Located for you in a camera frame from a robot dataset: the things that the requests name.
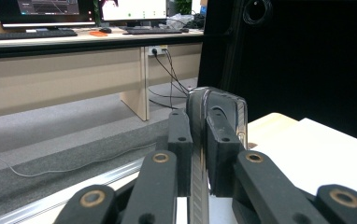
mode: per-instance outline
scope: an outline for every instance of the gray carpet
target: gray carpet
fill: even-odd
[[[194,87],[196,79],[183,83]],[[170,94],[168,84],[151,89]],[[150,94],[150,99],[170,105],[169,97]],[[172,104],[183,108],[185,99],[174,98]],[[150,120],[143,122],[115,94],[0,117],[0,157],[27,175],[72,169],[156,142],[167,133],[170,112],[150,104]],[[76,171],[37,177],[15,175],[0,162],[0,216],[135,161],[152,150],[154,146]]]
[[[167,120],[120,133],[83,146],[69,148],[42,158],[14,166],[19,173],[33,175],[46,169],[66,170],[90,161],[114,157],[131,148],[142,147],[156,142],[167,133]],[[81,181],[103,174],[130,161],[144,157],[154,150],[154,146],[131,151],[111,161],[93,163],[76,171],[47,174],[37,177],[21,177],[9,169],[0,170],[0,216],[32,203],[59,190],[66,189]]]

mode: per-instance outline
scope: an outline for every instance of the orange object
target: orange object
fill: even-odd
[[[89,34],[90,35],[95,35],[95,36],[108,36],[108,34],[102,33],[100,31],[90,31]]]

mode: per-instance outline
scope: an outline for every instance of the mouse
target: mouse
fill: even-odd
[[[102,33],[105,33],[105,34],[111,34],[112,33],[111,29],[109,29],[108,27],[103,27],[99,31],[102,32]]]
[[[182,33],[188,33],[188,32],[190,32],[190,29],[188,29],[188,28],[181,28],[181,29],[179,29]]]

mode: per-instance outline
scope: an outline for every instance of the black cable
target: black cable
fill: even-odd
[[[164,107],[167,107],[167,108],[171,108],[171,109],[178,109],[176,107],[173,107],[173,106],[170,106],[170,105],[164,105],[164,104],[161,104],[161,103],[158,103],[158,102],[155,102],[153,100],[149,100],[151,103],[153,104],[156,104],[156,105],[161,105],[161,106],[164,106]]]
[[[166,96],[166,95],[161,95],[161,94],[158,94],[158,93],[155,93],[154,91],[150,90],[149,91],[152,93],[152,94],[155,94],[157,96],[161,96],[161,97],[172,97],[172,98],[180,98],[180,99],[186,99],[187,97],[185,96]]]
[[[173,78],[171,77],[170,78],[170,97],[169,97],[169,100],[170,100],[170,107],[172,107],[172,110],[173,110],[172,95],[173,95]]]
[[[158,51],[156,49],[152,50],[152,54],[155,56],[155,59],[158,61],[158,63],[164,68],[164,70],[169,74],[169,76],[173,76],[171,73],[169,73],[169,71],[167,70],[166,67],[164,67],[164,65],[158,60]],[[182,93],[184,93],[185,95],[187,95],[187,93],[181,88],[179,89],[179,87],[177,87],[175,84],[173,84],[173,86],[178,90],[181,91]]]
[[[179,82],[179,78],[176,75],[176,71],[173,68],[173,60],[172,60],[172,56],[170,55],[170,51],[168,49],[163,49],[163,51],[165,51],[166,55],[167,55],[167,60],[170,62],[170,67],[172,68],[172,74],[174,75],[174,77],[176,78],[177,83],[180,85],[181,90],[184,91],[186,90],[186,92],[188,93],[189,91]]]
[[[169,70],[167,70],[167,68],[161,63],[161,61],[159,61],[158,57],[155,55],[155,59],[156,61],[158,61],[158,63],[164,68],[164,70],[167,72],[167,74],[169,74],[169,76],[171,76],[173,79],[175,79],[175,81],[177,81],[177,83],[180,85],[181,88],[183,88],[184,86],[181,85],[181,83],[179,82],[178,79],[176,79],[170,72]]]

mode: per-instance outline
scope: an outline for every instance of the keyboard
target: keyboard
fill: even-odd
[[[39,31],[33,33],[3,33],[0,34],[0,40],[50,38],[50,37],[66,37],[66,36],[77,36],[77,33],[75,33],[73,30]]]
[[[181,34],[180,30],[175,29],[133,29],[126,30],[128,35],[168,35],[168,34]]]

